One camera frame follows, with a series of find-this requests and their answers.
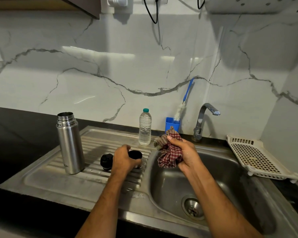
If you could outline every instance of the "black granite countertop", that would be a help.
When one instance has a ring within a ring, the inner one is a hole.
[[[0,108],[0,184],[59,145],[56,120],[53,115]],[[138,132],[134,127],[79,119],[78,122],[80,129],[90,125]],[[161,131],[152,131],[152,135],[161,134]],[[204,139],[203,142],[227,147],[223,140]],[[289,181],[286,185],[282,181],[274,183],[298,212],[298,186]],[[88,214],[80,209],[0,189],[0,224],[36,237],[75,237]],[[139,236],[179,237],[118,221],[117,237]]]

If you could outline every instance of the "black wire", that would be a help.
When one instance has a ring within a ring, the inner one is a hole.
[[[156,19],[156,21],[154,21],[154,19],[152,18],[152,15],[151,15],[148,7],[147,7],[146,0],[144,0],[144,3],[145,3],[146,9],[147,9],[147,11],[149,13],[149,16],[150,16],[151,20],[153,21],[154,24],[157,24],[158,23],[158,0],[156,0],[156,6],[157,6],[157,19]]]
[[[205,0],[203,1],[201,6],[200,6],[200,0],[198,0],[198,9],[201,10],[204,4],[205,4]]]

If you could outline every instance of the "chrome faucet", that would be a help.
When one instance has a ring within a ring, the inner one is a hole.
[[[198,121],[196,122],[196,126],[194,128],[194,133],[193,133],[193,141],[200,141],[202,139],[202,121],[203,121],[203,118],[204,118],[204,113],[206,110],[210,110],[212,112],[213,115],[215,116],[218,116],[220,115],[221,113],[216,109],[214,108],[211,104],[209,103],[205,103],[202,105],[201,109],[200,109],[200,112],[199,112],[199,117],[198,117]]]

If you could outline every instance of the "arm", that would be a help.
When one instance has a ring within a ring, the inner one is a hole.
[[[194,144],[168,140],[182,149],[179,168],[188,178],[202,206],[213,237],[263,237],[234,207],[202,163]]]
[[[141,159],[133,160],[128,156],[130,146],[123,145],[115,151],[111,176],[92,209],[87,220],[75,238],[114,238],[118,219],[120,190],[127,174]]]

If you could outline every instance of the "hand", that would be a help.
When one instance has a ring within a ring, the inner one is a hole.
[[[194,144],[185,139],[182,139],[182,141],[174,139],[171,136],[167,136],[167,139],[171,144],[182,149],[183,162],[179,163],[178,166],[185,176],[194,171],[196,166],[202,164]]]
[[[116,149],[111,168],[112,175],[118,174],[125,178],[135,166],[141,164],[141,159],[134,160],[128,156],[129,150],[130,146],[126,144]]]

